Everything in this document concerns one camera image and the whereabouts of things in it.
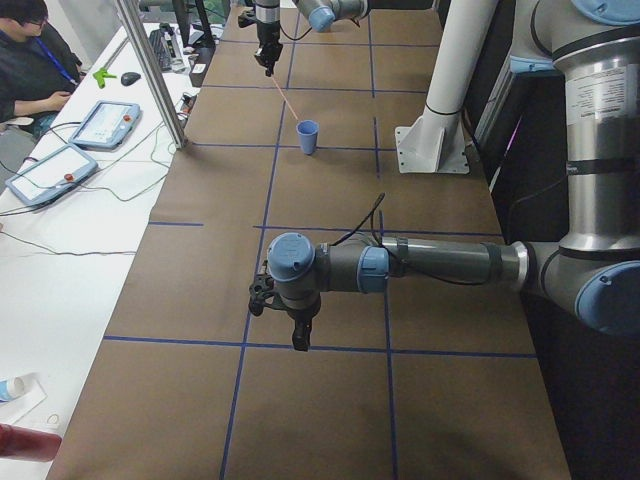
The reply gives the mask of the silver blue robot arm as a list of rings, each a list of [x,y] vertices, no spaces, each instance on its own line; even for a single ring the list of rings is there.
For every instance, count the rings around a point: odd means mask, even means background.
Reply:
[[[369,2],[365,0],[301,0],[294,1],[294,5],[316,32],[327,31],[339,20],[357,22],[371,10]],[[282,51],[280,1],[255,1],[254,13],[259,40],[254,56],[265,69],[265,75],[271,77]]]
[[[294,322],[310,346],[326,291],[382,292],[411,273],[461,285],[528,290],[609,335],[639,333],[639,5],[635,1],[520,1],[515,73],[565,79],[569,229],[558,242],[455,243],[366,236],[313,245],[284,233],[250,286],[249,308]]]

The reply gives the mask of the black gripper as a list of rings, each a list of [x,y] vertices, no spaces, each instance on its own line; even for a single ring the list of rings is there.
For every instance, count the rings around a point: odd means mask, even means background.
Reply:
[[[265,75],[273,76],[283,49],[280,43],[280,1],[256,0],[254,13],[259,40],[254,57],[265,70]]]
[[[313,318],[319,313],[320,309],[320,297],[317,297],[312,304],[303,309],[287,309],[287,315],[294,322],[292,344],[296,351],[307,352],[309,350],[311,346]]]

